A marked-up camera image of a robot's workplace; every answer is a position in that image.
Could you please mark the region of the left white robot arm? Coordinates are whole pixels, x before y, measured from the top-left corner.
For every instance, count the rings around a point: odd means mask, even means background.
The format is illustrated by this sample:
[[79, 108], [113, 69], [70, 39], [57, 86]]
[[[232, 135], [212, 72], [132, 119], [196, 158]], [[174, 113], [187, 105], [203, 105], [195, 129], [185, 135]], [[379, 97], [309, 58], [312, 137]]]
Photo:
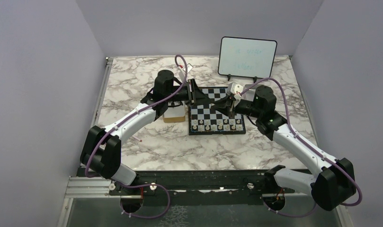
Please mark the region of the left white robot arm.
[[176, 78], [170, 70], [161, 70], [154, 87], [126, 116], [105, 127], [90, 128], [80, 156], [85, 165], [85, 176], [101, 176], [121, 183], [127, 194], [139, 190], [137, 173], [122, 164], [122, 144], [144, 126], [160, 118], [171, 102], [184, 102], [188, 106], [206, 105], [213, 102], [197, 86], [194, 79], [185, 79], [175, 86]]

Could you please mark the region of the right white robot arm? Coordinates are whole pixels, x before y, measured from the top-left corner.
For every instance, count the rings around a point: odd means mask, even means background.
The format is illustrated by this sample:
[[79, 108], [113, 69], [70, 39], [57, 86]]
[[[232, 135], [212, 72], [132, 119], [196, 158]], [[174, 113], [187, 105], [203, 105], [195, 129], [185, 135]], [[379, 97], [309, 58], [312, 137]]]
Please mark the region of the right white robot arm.
[[353, 196], [356, 193], [353, 164], [346, 158], [334, 158], [314, 146], [289, 125], [275, 107], [276, 96], [272, 88], [261, 85], [255, 89], [251, 101], [228, 91], [224, 98], [214, 101], [211, 108], [228, 117], [242, 114], [255, 118], [255, 125], [261, 134], [287, 149], [310, 171], [306, 174], [277, 165], [264, 174], [267, 191], [292, 189], [311, 196], [316, 205], [327, 211]]

